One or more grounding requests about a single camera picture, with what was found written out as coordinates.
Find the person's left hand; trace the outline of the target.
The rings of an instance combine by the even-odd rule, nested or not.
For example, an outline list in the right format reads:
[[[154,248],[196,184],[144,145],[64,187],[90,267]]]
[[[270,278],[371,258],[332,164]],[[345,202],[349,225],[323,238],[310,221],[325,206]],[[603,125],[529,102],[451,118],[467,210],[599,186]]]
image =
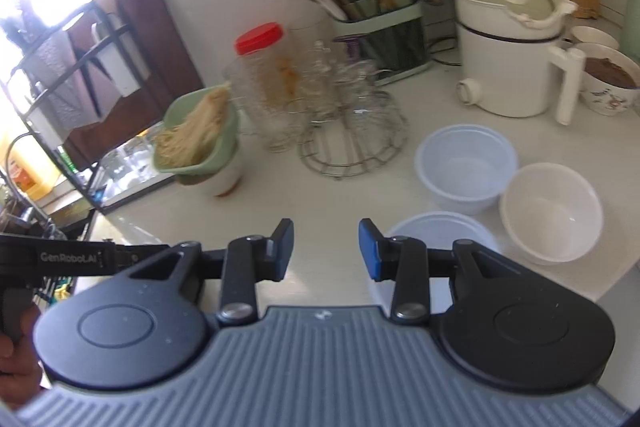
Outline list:
[[[8,336],[0,338],[0,395],[11,410],[17,410],[42,390],[42,369],[32,342],[32,332],[40,317],[40,310],[31,305],[21,317],[23,336],[14,343]]]

